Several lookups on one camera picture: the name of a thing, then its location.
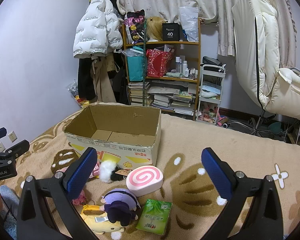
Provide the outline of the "pink plush toy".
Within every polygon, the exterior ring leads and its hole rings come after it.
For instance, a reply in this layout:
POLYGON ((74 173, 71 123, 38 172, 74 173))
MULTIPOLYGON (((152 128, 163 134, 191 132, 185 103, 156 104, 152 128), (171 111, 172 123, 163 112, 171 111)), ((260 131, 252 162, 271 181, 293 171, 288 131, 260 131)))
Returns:
MULTIPOLYGON (((93 168, 93 171, 91 172, 89 178, 88 178, 88 181, 91 180, 91 179, 95 179, 95 178, 98 178, 100 175, 100 162, 97 161, 95 167, 93 168)), ((82 190, 79 194, 79 196, 76 198, 76 199, 73 199, 72 200, 72 203, 75 205, 75 206, 79 206, 79 205, 86 205, 87 204, 87 198, 85 196, 85 191, 82 190)))

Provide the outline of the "cream folded mattress chair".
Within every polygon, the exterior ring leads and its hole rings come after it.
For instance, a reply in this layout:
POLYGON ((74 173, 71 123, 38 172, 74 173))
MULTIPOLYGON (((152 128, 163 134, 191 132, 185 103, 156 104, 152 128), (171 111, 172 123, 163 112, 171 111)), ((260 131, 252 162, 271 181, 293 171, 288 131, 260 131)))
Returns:
POLYGON ((276 0, 232 7, 239 84, 263 110, 300 120, 300 75, 280 67, 276 0))

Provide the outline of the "blonde wig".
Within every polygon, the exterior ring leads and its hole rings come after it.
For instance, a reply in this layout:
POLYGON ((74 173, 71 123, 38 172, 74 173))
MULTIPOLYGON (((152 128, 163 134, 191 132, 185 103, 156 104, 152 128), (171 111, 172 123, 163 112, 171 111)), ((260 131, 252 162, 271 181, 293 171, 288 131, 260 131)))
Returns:
POLYGON ((147 18, 146 30, 149 42, 163 41, 162 24, 166 23, 165 19, 153 16, 147 18))

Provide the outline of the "yellow plush toy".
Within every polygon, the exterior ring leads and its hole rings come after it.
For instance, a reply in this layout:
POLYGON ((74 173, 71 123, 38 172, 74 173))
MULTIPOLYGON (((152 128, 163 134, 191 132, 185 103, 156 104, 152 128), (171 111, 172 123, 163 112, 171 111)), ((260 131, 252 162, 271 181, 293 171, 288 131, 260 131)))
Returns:
POLYGON ((111 223, 106 211, 101 210, 98 205, 83 206, 80 216, 96 235, 125 231, 125 227, 121 226, 119 222, 111 223))

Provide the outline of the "purple haired plush doll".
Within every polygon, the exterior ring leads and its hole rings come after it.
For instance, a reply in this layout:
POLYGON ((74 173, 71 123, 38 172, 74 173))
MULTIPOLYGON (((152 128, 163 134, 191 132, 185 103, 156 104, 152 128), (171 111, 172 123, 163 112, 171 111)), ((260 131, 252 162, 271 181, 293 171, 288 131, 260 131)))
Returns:
POLYGON ((115 188, 107 192, 101 199, 101 210, 107 213, 111 223, 119 222, 122 227, 129 226, 132 220, 137 220, 141 205, 136 195, 128 189, 115 188))

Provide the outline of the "beige hanging coat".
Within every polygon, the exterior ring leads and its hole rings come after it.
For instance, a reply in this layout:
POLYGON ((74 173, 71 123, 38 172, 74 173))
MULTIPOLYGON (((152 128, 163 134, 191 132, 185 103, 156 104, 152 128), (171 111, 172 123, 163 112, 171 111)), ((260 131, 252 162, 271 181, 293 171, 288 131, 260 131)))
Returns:
POLYGON ((101 102, 116 102, 108 72, 117 72, 113 53, 98 57, 92 61, 91 77, 93 78, 96 100, 101 102))

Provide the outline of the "wall socket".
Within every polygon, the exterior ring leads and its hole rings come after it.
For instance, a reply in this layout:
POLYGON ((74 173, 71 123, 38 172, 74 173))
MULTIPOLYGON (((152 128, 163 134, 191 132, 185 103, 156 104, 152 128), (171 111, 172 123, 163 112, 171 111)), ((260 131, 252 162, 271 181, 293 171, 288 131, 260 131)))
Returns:
POLYGON ((10 132, 8 134, 8 137, 9 137, 11 142, 15 142, 18 139, 14 131, 10 132))
POLYGON ((0 152, 4 152, 6 150, 5 146, 3 145, 2 142, 0 142, 0 152))

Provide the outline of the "wooden bookshelf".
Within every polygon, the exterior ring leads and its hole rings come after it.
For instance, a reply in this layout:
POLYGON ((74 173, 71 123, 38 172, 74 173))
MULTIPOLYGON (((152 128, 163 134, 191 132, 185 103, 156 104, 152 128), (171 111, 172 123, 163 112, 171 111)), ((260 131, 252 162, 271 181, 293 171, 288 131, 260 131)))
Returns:
MULTIPOLYGON (((176 81, 189 81, 195 82, 197 84, 196 88, 196 103, 194 108, 194 115, 193 117, 190 116, 183 116, 183 115, 176 115, 181 116, 187 119, 195 119, 196 117, 196 107, 198 103, 198 87, 199 87, 199 74, 200 74, 200 42, 189 42, 183 30, 180 27, 180 40, 179 41, 157 41, 157 42, 149 42, 146 30, 146 23, 147 20, 144 21, 144 38, 143 42, 137 44, 130 44, 128 42, 126 26, 125 24, 122 27, 123 33, 123 48, 125 50, 132 48, 133 46, 137 46, 143 49, 143 80, 139 82, 143 82, 143 89, 145 88, 145 82, 150 82, 153 79, 162 79, 162 80, 176 80, 176 81), (147 57, 146 51, 147 49, 157 49, 161 51, 168 51, 173 53, 173 58, 171 63, 167 69, 167 73, 160 78, 148 77, 147 76, 147 57)), ((128 65, 127 65, 127 57, 125 58, 126 61, 126 71, 127 71, 127 80, 128 83, 133 83, 129 80, 128 75, 128 65)), ((130 95, 129 95, 129 88, 128 88, 128 98, 130 102, 130 95)))

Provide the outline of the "white puffer jacket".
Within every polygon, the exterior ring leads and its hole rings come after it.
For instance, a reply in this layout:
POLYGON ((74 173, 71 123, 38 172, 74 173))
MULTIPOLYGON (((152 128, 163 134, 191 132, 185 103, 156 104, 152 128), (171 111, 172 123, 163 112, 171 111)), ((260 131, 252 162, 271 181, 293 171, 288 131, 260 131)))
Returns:
POLYGON ((77 59, 107 56, 120 49, 120 20, 111 0, 90 0, 76 28, 73 56, 77 59))

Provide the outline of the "stack of books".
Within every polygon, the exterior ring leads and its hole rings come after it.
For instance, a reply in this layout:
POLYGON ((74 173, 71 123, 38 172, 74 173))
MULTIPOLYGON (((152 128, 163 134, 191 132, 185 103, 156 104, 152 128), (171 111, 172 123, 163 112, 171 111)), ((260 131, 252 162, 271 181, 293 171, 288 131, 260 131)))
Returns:
POLYGON ((145 97, 145 106, 150 106, 153 102, 153 95, 148 93, 151 83, 145 82, 143 89, 143 82, 133 82, 128 84, 130 104, 132 106, 143 106, 143 97, 145 97))

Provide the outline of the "white black fluffy pompom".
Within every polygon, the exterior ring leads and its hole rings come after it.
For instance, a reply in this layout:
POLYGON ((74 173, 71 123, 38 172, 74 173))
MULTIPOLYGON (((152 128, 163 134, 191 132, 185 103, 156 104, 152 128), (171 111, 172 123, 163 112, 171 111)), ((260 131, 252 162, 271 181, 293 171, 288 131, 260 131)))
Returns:
POLYGON ((112 183, 114 181, 122 181, 126 177, 121 174, 117 174, 116 172, 119 171, 120 168, 118 167, 117 163, 112 160, 103 161, 100 164, 100 172, 99 172, 99 180, 104 183, 112 183))

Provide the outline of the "wall socket lower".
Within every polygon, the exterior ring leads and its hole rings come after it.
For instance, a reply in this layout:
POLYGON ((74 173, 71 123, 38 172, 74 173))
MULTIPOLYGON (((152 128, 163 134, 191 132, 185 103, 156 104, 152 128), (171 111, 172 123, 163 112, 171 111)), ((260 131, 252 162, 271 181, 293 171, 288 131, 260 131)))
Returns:
POLYGON ((2 142, 0 142, 0 152, 4 152, 6 150, 5 146, 3 145, 2 142))

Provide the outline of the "green tissue pack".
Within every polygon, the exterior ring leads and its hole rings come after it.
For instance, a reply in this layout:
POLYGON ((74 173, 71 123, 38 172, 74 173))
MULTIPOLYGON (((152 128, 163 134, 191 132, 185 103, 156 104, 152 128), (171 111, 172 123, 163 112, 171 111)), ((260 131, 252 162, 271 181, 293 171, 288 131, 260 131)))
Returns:
POLYGON ((168 224, 171 208, 171 202, 147 199, 136 229, 163 235, 168 224))

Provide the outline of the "pink swirl roll cushion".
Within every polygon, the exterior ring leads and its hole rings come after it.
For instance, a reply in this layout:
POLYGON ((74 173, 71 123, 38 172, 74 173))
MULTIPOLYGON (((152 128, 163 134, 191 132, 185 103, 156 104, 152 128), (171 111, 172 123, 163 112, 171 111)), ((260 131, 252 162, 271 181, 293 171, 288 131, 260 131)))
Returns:
POLYGON ((141 166, 131 171, 126 178, 126 186, 137 197, 159 190, 164 181, 160 169, 152 165, 141 166))

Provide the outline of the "beige patterned plush rug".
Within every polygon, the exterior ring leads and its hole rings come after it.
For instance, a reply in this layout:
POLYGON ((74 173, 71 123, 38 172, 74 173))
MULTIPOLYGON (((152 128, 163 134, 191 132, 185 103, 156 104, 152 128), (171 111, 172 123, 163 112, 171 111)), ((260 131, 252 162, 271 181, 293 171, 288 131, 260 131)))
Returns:
POLYGON ((2 179, 18 239, 300 239, 300 146, 99 103, 2 179))

